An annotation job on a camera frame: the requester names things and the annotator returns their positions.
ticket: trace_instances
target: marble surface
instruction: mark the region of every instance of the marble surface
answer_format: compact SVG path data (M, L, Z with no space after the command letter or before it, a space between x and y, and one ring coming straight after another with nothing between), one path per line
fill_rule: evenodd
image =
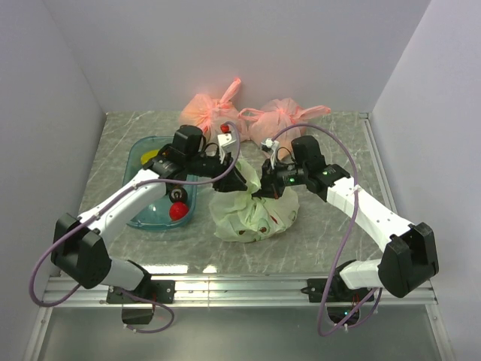
M97 205L122 186L130 148L149 135L173 135L178 128L176 111L109 113L97 149L80 211ZM383 201L379 181L368 149L362 121L357 113L337 112L311 120L333 133L351 151L357 162L359 183ZM318 140L327 162L336 162L351 172L343 151L327 135L314 129L307 134ZM260 172L264 156L252 142L242 143L242 155ZM215 225L208 203L213 190L198 187L192 220L183 227L147 232L125 226L110 244L111 256L131 259L155 273L307 273L327 272L347 229L348 217L305 190L298 192L298 219L286 232L249 244L224 242L213 235ZM359 227L348 240L340 262L376 259L381 252Z

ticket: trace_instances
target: pink plastic bag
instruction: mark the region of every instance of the pink plastic bag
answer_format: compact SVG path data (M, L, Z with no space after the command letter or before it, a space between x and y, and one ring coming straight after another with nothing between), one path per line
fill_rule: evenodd
M252 115L243 115L249 111ZM250 138L260 146L266 138L274 137L280 130L296 123L304 123L306 120L331 113L331 109L320 105L318 107L303 109L291 98L283 100L275 99L264 105L260 111L245 108L239 113L239 119L251 122L249 126ZM298 127L283 133L277 140L281 147L292 152L291 141L306 133L305 127ZM279 159L287 156L286 149L280 149Z
M216 141L217 135L222 133L220 126L230 120L237 125L240 141L249 139L246 122L237 117L239 112L231 102L240 86L241 79L236 77L221 99L212 99L207 94L196 94L180 114L179 124L197 126L202 129L207 141Z

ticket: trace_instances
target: purple cable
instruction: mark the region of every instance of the purple cable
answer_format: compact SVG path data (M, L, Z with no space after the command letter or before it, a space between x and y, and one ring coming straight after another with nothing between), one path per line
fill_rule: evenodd
M352 166L352 179L354 180L354 186L356 186L358 184L358 169L357 167L355 166L355 162L354 162L354 159L353 157L351 156L351 153L348 151L348 149L346 148L346 146L344 144L342 144L342 142L340 141L340 139L334 135L333 133L329 132L327 129L324 129L322 128L321 126L316 126L314 124L309 124L309 123L297 123L297 124L292 124L291 126L288 126L286 128L284 128L283 130L281 130L280 132L278 132L273 138L272 140L275 141L277 138L279 138L280 135L282 135L284 132L287 132L288 130L292 129L292 128L297 128L299 126L305 126L305 127L310 127L310 128L314 128L314 129L317 129L325 134L327 134L329 137L331 137L337 144L339 144L339 146L342 148L342 150L344 151L344 153L347 155L347 158L349 159L349 162L351 163L351 166ZM338 330L339 328L341 328L346 321L348 321L349 318L351 318L352 315L354 315L355 312L357 312L358 309L360 309L361 306L363 306L364 303L366 303L366 301L374 294L374 292L376 292L376 290L378 289L374 289L374 290L371 290L367 296L365 296L361 301L360 303L358 303L352 310L351 312L348 313L348 315L345 316L345 318L342 319L342 321L340 321L337 325L335 325L331 330L329 330L327 333L324 333L322 330L321 330L321 325L322 325L322 317L324 316L324 309L325 309L325 304L327 302L327 298L328 298L328 291L331 289L331 284L332 284L332 279L334 278L334 274L336 272L336 267L337 267L337 263L339 262L339 259L340 259L340 255L342 254L343 252L343 249L344 249L344 246L346 245L347 243L347 239L349 238L349 236L351 235L351 232L352 232L352 228L354 227L354 223L355 223L355 218L357 217L358 215L358 210L359 210L359 197L358 197L358 191L355 189L354 191L354 211L352 213L352 216L351 216L351 220L349 222L349 227L347 228L347 231L346 231L346 234L344 235L342 241L340 242L340 245L339 245L339 248L337 249L337 252L336 252L336 255L334 257L334 261L332 263L332 266L331 266L331 270L329 271L329 275L328 275L328 279L327 281L325 282L325 287L324 287L324 291L322 292L322 298L321 298L321 304L319 306L319 313L317 315L317 333L319 333L320 336L323 336L323 337L326 337L326 336L329 336L331 335L333 332L335 332L336 330ZM372 307L371 309L371 312L369 312L369 314L363 319L361 320L360 322L357 322L356 325L352 325L352 326L349 326L349 328L353 328L353 327L356 327L356 326L359 326L361 324L363 324L373 313L374 311L376 310L376 307L377 305L379 304L379 301L381 300L381 293L382 293L382 290L379 289L379 294L377 296L377 300L376 302L374 303L374 306Z
M240 140L241 136L239 134L239 131L237 130L237 127L233 122L225 122L225 124L228 124L231 129L234 130L234 133L236 135L236 139ZM172 184L184 184L184 185L193 185L193 186L200 186L203 184L209 184L209 183L214 183L222 178L224 178L234 167L235 164L237 163L237 160L239 159L239 156L241 154L241 143L238 143L235 155L232 159L232 163L228 166L228 168L220 175L217 177L214 177L212 179L207 179L207 180L201 180L199 182L193 182L193 181L188 181L188 180L174 180L174 179L152 179L152 180L144 180L142 182L139 182L136 184L136 187L129 187L124 189L121 193L119 193L114 199L112 199L110 202L108 202L100 211L98 211L98 216L101 216L104 214L106 211L111 209L120 199L125 197L128 193L130 193L132 190L135 190L137 187L142 187L146 184L153 184L153 183L172 183ZM61 303L65 302L70 296L72 296L75 291L77 291L80 288L80 285L78 284L75 286L72 290L70 290L65 296L63 296L61 299L55 302L43 302L38 297L35 295L35 278L37 277L38 269L41 267L42 263L45 261L45 259L61 244L63 244L65 241L67 241L72 235L75 233L79 232L82 228L87 227L88 225L92 224L95 221L95 216L90 217L88 220L86 220L84 223L81 223L79 226L73 228L71 231L65 233L62 237L60 237L57 241L55 241L50 247L47 248L47 250L40 256L38 261L35 263L34 268L32 270L32 275L30 276L29 280L29 295L32 301L40 306L40 307L54 307L57 305L60 305ZM123 292L129 296L131 299L141 301L141 302L146 302L150 303L152 305L158 305L159 307L162 307L169 311L172 315L171 321L169 323L162 327L161 329L157 330L152 330L152 331L141 331L138 330L137 332L140 333L155 333L155 332L160 332L169 327L172 322L174 322L174 312L167 306L154 302L154 301L149 301L147 299L141 299L140 297L132 295L129 291L123 290Z

